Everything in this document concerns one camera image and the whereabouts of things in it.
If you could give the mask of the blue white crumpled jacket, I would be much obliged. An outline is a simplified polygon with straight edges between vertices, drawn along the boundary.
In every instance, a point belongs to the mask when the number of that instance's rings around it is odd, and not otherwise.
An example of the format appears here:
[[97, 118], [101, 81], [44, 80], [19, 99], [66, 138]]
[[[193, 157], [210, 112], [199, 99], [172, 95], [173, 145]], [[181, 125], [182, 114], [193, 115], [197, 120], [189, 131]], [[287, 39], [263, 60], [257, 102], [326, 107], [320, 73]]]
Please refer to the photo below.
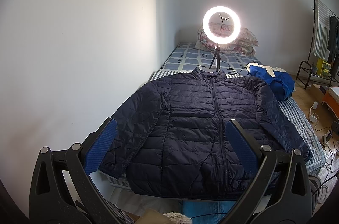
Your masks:
[[278, 101], [285, 101], [292, 96], [295, 82], [284, 69], [255, 62], [247, 64], [246, 68], [250, 76], [260, 78], [269, 85]]

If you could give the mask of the dark hanging garment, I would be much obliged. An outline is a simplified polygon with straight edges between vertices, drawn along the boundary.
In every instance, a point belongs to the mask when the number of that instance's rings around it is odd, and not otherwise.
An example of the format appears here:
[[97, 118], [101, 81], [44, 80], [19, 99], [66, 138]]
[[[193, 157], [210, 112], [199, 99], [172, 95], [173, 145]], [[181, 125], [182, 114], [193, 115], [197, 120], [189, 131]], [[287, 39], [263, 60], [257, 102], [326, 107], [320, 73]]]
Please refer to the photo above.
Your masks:
[[338, 19], [335, 16], [330, 17], [328, 50], [328, 63], [332, 64], [338, 54]]

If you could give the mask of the black metal clothes rack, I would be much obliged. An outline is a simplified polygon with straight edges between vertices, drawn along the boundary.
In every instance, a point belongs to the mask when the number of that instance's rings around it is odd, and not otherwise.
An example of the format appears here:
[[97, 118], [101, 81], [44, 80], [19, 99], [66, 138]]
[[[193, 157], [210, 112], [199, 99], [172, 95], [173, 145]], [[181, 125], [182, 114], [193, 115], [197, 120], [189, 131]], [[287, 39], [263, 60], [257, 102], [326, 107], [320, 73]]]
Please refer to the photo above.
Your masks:
[[[326, 83], [328, 86], [332, 86], [333, 84], [338, 84], [338, 54], [335, 57], [334, 62], [331, 64], [330, 74], [327, 78], [320, 77], [316, 75], [317, 68], [316, 64], [318, 58], [313, 54], [313, 32], [314, 32], [314, 10], [315, 10], [315, 0], [313, 0], [313, 29], [312, 29], [312, 37], [310, 48], [308, 51], [308, 56], [306, 60], [302, 60], [299, 64], [298, 71], [296, 74], [296, 79], [300, 81], [304, 88], [308, 88], [310, 83], [317, 82], [317, 83]], [[335, 16], [338, 19], [338, 15], [334, 13], [330, 8], [330, 17]]]

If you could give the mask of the blue white striped bed sheet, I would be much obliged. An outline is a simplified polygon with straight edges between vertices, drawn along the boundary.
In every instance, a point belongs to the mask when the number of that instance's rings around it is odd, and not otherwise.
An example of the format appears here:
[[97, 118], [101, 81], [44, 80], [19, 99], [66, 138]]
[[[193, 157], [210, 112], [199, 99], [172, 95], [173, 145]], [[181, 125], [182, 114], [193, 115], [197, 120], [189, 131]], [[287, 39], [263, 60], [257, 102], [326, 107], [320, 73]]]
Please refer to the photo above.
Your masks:
[[[171, 76], [174, 74], [185, 74], [191, 73], [192, 70], [189, 71], [164, 71], [158, 70], [155, 74], [151, 77], [150, 81], [165, 77]], [[304, 139], [304, 142], [308, 145], [310, 152], [312, 154], [311, 159], [306, 163], [306, 169], [308, 174], [310, 175], [318, 175], [321, 168], [326, 163], [326, 158], [324, 151], [319, 143], [318, 137], [313, 131], [309, 121], [306, 119], [306, 115], [303, 111], [298, 107], [296, 101], [290, 97], [286, 101], [279, 101], [280, 110], [286, 115], [289, 121], [295, 126], [296, 130]], [[112, 176], [105, 174], [104, 172], [100, 171], [101, 174], [105, 175], [110, 184], [114, 187], [124, 188], [131, 191], [129, 186], [128, 180], [126, 175], [123, 174], [121, 178], [116, 179]]]

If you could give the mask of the yellow box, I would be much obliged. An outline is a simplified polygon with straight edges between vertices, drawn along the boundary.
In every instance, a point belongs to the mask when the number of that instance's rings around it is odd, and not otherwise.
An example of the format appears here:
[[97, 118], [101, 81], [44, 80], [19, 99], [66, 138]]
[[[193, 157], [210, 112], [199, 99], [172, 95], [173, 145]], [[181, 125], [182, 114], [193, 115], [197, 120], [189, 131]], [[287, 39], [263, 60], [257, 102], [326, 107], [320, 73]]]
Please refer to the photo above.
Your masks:
[[316, 68], [317, 68], [316, 75], [327, 78], [330, 74], [331, 67], [332, 67], [331, 64], [327, 63], [321, 58], [318, 58], [318, 61], [316, 64]]

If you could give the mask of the floral folded quilt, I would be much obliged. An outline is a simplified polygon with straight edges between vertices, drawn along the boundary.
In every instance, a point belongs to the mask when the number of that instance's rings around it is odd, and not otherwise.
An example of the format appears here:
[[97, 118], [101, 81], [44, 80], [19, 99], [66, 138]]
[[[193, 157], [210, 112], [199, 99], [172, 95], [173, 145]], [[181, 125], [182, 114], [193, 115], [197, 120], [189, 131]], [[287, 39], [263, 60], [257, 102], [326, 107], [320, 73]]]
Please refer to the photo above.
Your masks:
[[[229, 36], [233, 31], [233, 26], [224, 25], [221, 29], [220, 24], [212, 24], [213, 33], [221, 33], [222, 37]], [[203, 27], [200, 27], [197, 33], [195, 48], [204, 51], [214, 51], [216, 43], [212, 42], [205, 34]], [[242, 27], [239, 36], [229, 44], [220, 44], [220, 49], [225, 54], [242, 54], [254, 56], [258, 47], [258, 40], [254, 34], [247, 28]]]

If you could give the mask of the black mini tripod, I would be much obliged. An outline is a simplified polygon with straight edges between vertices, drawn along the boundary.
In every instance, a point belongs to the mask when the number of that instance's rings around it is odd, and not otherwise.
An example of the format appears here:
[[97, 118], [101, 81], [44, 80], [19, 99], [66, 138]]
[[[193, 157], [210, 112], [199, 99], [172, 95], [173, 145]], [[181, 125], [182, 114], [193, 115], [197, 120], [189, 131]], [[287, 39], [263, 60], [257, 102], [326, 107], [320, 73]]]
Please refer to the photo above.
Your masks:
[[215, 64], [215, 69], [217, 72], [219, 72], [221, 70], [221, 48], [219, 45], [216, 45], [214, 49], [215, 51], [209, 69], [211, 69], [213, 64]]

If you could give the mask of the orange white storage box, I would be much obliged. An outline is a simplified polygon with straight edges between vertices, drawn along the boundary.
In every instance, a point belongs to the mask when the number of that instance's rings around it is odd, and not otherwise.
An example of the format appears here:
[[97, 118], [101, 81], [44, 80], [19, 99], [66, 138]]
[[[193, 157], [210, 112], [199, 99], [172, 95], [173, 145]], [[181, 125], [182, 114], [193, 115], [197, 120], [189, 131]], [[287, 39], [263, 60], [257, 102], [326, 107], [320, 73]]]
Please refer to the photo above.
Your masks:
[[326, 91], [322, 104], [325, 104], [335, 115], [336, 119], [339, 119], [339, 87], [330, 86]]

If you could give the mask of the navy quilted puffer jacket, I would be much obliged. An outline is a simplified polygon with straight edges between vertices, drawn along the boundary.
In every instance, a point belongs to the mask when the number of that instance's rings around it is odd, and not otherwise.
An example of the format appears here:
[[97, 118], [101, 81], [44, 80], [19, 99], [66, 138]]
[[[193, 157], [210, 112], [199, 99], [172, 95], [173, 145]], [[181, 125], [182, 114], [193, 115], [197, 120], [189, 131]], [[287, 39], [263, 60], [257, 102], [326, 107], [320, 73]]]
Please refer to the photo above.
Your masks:
[[225, 134], [236, 120], [259, 144], [312, 155], [260, 78], [228, 78], [194, 69], [146, 83], [113, 114], [118, 133], [100, 171], [127, 177], [136, 194], [176, 199], [235, 200], [247, 173]]

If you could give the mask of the blue under-bed box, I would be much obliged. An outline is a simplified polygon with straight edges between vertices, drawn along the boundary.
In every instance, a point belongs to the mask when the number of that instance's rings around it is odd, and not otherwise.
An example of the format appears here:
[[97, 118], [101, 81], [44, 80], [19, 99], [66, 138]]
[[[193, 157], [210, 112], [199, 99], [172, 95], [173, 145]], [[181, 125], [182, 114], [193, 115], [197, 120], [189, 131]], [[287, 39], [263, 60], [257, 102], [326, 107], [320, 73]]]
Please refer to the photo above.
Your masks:
[[182, 214], [189, 217], [193, 224], [215, 224], [232, 209], [236, 201], [188, 201], [182, 202]]

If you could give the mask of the striped hanging towel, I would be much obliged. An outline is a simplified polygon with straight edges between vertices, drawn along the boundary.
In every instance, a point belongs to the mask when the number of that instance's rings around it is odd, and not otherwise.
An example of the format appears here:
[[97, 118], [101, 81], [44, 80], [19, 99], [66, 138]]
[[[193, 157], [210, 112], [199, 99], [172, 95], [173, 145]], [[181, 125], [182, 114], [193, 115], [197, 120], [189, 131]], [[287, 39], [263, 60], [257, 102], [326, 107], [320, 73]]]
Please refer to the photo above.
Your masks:
[[330, 51], [328, 50], [330, 11], [320, 0], [315, 0], [314, 32], [312, 52], [317, 57], [327, 61]]

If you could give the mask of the blue checked blanket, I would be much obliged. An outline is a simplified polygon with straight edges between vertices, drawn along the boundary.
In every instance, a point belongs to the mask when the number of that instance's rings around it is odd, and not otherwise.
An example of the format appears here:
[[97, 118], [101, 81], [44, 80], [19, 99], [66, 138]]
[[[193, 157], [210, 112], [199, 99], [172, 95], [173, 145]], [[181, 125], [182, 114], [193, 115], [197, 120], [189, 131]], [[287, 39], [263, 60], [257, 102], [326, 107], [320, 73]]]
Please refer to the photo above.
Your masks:
[[[180, 43], [160, 68], [165, 71], [191, 71], [196, 67], [212, 71], [216, 68], [216, 59], [209, 69], [214, 56], [213, 51], [196, 49], [194, 43]], [[246, 75], [245, 67], [251, 62], [261, 62], [254, 56], [221, 53], [221, 70], [232, 75]]]

